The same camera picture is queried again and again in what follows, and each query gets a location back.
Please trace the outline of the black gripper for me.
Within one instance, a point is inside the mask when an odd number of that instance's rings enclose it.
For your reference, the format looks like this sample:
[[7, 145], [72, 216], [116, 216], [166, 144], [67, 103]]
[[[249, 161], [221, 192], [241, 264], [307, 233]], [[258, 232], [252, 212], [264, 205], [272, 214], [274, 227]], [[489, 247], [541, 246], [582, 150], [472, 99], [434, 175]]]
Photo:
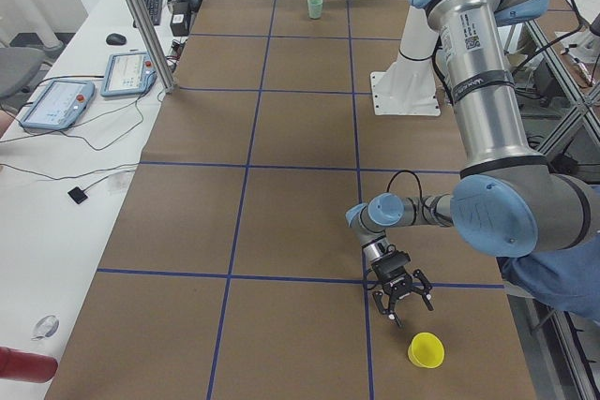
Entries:
[[[433, 310], [430, 295], [432, 284], [421, 269], [415, 269], [412, 276], [406, 271], [405, 265], [410, 261], [411, 258], [406, 252], [388, 252], [370, 263], [382, 286], [381, 290], [372, 293], [376, 307], [381, 315], [392, 320], [399, 328], [402, 327], [402, 321], [396, 312], [396, 305], [400, 298], [409, 293], [418, 294], [427, 310]], [[384, 297], [387, 297], [387, 305], [383, 304]]]

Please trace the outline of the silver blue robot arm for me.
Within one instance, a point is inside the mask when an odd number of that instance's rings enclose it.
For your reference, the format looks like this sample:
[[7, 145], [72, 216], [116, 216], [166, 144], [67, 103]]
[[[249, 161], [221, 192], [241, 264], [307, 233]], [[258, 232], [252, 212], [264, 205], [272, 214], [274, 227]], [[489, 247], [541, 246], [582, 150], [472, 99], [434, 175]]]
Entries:
[[467, 163], [445, 195], [401, 198], [386, 192], [346, 214], [376, 275], [365, 288], [379, 312], [396, 319], [397, 302], [430, 298], [421, 271], [386, 232], [394, 227], [452, 227], [473, 249], [501, 261], [508, 282], [534, 299], [590, 320], [599, 318], [599, 189], [552, 172], [528, 143], [515, 82], [498, 30], [543, 15], [550, 0], [409, 0], [426, 25], [415, 56], [442, 50], [447, 85]]

